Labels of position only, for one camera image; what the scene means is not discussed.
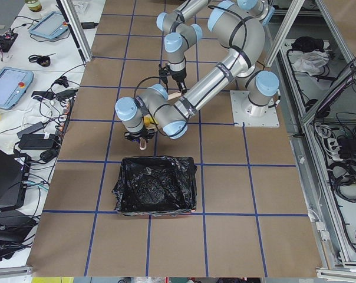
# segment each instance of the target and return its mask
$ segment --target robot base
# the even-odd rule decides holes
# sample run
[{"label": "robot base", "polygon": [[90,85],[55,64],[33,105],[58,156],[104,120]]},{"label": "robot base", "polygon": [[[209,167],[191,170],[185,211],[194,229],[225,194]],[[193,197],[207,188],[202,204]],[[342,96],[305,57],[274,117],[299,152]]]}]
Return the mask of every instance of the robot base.
[{"label": "robot base", "polygon": [[274,107],[268,108],[266,114],[262,117],[252,117],[244,112],[241,107],[241,102],[249,95],[248,91],[230,91],[230,99],[232,101],[233,121],[236,127],[266,127],[278,128],[279,119]]}]

